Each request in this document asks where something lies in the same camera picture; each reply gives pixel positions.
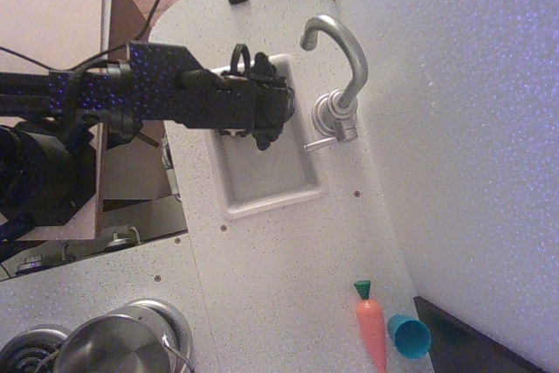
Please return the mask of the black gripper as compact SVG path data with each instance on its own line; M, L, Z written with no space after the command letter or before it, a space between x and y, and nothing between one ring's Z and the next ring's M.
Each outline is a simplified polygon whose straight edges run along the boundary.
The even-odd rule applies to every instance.
M236 44L229 75L207 69L182 73L173 96L172 120L193 129L252 131L257 148L268 150L294 112L294 91L263 53L252 59Z

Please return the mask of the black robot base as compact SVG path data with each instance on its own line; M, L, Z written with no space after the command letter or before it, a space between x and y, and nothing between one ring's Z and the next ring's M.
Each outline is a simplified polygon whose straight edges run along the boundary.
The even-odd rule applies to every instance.
M102 156L129 142L104 128L68 140L52 121L2 125L1 240L96 238Z

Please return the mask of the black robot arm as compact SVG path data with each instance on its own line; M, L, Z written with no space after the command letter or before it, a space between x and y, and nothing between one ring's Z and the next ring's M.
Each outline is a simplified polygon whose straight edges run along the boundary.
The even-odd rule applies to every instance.
M294 113L294 91L263 52L233 47L221 72L181 45L134 41L127 57L97 58L71 71L2 73L1 115L102 122L127 143L146 121L252 135L266 150Z

